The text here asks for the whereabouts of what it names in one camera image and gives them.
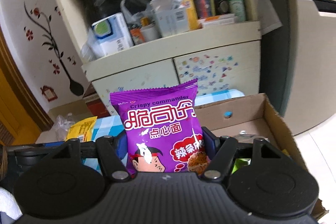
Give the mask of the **red house switch sticker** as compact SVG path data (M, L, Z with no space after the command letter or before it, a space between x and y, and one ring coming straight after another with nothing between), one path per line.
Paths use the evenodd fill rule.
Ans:
M54 89L50 86L44 85L43 87L41 87L41 93L48 102L52 102L58 99L58 96L56 95Z

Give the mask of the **wooden door frame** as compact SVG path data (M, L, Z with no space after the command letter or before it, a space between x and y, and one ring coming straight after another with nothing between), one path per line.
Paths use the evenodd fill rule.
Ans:
M35 143L53 121L23 79L1 35L1 144Z

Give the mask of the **beige refrigerator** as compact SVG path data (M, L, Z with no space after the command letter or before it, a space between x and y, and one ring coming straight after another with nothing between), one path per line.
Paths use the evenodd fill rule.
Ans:
M335 0L270 0L281 27L262 36L260 92L300 134L335 113Z

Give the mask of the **cream cabinet with stickers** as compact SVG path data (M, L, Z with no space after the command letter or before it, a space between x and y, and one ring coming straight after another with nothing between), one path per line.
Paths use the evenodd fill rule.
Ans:
M281 22L270 0L56 0L82 69L110 115L111 92L198 81L200 96L260 89L261 37ZM105 56L91 25L121 12L134 46Z

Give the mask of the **vase wall decal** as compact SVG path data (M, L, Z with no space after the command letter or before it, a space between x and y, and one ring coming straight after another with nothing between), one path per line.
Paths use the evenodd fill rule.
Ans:
M27 15L28 19L33 22L37 27L42 29L42 31L45 32L45 34L42 34L43 38L46 38L47 40L42 43L43 46L47 46L48 51L53 51L56 55L56 59L60 63L60 66L63 68L64 73L66 74L67 78L69 79L69 89L70 92L76 96L82 96L84 94L84 87L79 82L76 82L74 79L72 79L68 69L66 68L63 57L64 57L64 51L60 51L57 45L57 42L52 34L51 29L51 20L52 15L47 15L44 13L40 8L34 7L30 11L28 11L26 3L23 3L25 14ZM44 26L42 23L39 23L38 20L42 16L42 18L45 19L47 26ZM28 41L32 41L34 38L33 30L27 29L27 27L24 27L24 32L26 34L26 38ZM57 64L53 64L53 74L58 75L60 73L60 66Z

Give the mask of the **red brown carton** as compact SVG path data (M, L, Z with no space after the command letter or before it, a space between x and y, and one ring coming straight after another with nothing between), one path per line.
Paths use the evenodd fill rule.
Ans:
M93 116L97 116L98 118L105 118L110 116L110 113L98 96L92 84L90 84L87 90L84 92L83 100Z

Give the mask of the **white blue medicine box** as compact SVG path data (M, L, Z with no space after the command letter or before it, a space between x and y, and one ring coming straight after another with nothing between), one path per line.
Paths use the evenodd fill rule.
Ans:
M94 22L91 28L96 42L105 56L127 50L134 46L121 12Z

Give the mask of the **purple noodle snack bag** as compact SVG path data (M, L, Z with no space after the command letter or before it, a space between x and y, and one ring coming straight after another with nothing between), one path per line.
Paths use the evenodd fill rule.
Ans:
M110 94L126 133L130 174L205 171L210 159L195 112L197 92L197 80L190 80L170 88Z

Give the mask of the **silver foil snack bag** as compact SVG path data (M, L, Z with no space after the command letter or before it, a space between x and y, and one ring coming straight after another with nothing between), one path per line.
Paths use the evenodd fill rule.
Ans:
M264 137L262 135L256 135L256 134L249 134L248 132L246 132L246 130L241 130L237 135L234 136L234 138L239 143L249 143L249 144L252 144L255 139L269 141L267 137Z

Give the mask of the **green snack packet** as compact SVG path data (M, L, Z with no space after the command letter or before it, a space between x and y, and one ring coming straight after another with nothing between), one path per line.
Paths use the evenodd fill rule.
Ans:
M250 163L251 159L236 159L231 173L235 173L240 168L250 165Z

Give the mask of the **cardboard milk box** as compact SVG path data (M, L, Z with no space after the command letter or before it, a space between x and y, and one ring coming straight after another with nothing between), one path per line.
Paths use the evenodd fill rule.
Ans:
M326 213L316 179L265 94L198 106L196 113L217 137L246 130L269 139L238 142L235 160L251 163L228 181L185 177L187 210L198 223L316 223Z

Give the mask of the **yellow snack packet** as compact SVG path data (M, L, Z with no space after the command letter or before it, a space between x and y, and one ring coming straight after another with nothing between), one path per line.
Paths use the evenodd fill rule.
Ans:
M70 127L65 141L77 138L80 142L92 141L93 128L96 124L97 117L85 118Z

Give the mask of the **clear plastic bag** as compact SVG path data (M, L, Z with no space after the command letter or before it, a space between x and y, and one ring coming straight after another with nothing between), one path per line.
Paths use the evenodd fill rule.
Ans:
M65 116L58 115L51 128L51 132L55 134L57 141L64 141L67 137L68 131L72 125L75 124L75 119L72 113Z

